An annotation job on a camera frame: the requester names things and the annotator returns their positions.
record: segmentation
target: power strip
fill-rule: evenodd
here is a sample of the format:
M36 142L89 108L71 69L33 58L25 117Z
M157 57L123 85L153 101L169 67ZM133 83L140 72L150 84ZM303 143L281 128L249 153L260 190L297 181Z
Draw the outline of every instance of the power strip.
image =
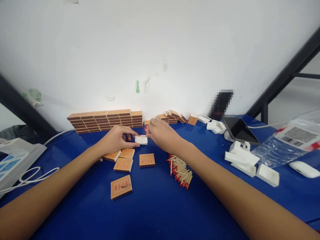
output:
M42 144L34 144L35 148L29 154L21 156L7 156L0 162L0 191L12 187L20 176L31 167L31 165L47 149Z

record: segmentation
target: white wall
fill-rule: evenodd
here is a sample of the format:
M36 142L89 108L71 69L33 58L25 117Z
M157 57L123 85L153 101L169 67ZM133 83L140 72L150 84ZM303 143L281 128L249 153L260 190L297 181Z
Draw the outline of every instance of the white wall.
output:
M24 124L25 123L21 121L20 118L0 103L0 132L8 127Z
M208 113L220 89L235 90L228 113L243 114L318 28L319 9L319 0L0 0L0 72L19 91L42 92L38 111L57 130L74 112ZM149 93L136 94L148 77Z
M320 74L320 53L301 72ZM269 104L268 123L289 121L317 109L320 109L320 80L294 78Z

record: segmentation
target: person's left hand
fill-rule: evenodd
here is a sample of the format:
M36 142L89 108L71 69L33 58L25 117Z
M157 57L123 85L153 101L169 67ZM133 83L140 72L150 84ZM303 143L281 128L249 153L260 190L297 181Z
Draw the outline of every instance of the person's left hand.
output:
M139 134L127 126L114 126L93 148L98 151L100 156L114 153L122 148L140 147L140 144L131 142L132 138Z

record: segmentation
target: smartphone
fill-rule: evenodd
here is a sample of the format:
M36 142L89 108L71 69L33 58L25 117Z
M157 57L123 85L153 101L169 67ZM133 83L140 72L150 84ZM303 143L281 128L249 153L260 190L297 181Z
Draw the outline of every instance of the smartphone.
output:
M258 145L260 142L241 118L224 117L223 122L233 140Z

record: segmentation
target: hand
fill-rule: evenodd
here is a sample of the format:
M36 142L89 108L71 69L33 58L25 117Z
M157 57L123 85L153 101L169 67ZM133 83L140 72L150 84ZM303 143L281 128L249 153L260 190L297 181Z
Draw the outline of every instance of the hand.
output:
M151 138L162 150L175 155L182 144L186 142L160 117L150 120L147 127L147 137Z
M133 131L130 127L114 126L99 142L93 147L98 151L99 156L114 153L122 148L140 147L138 143L131 142L131 135L138 136L139 134Z

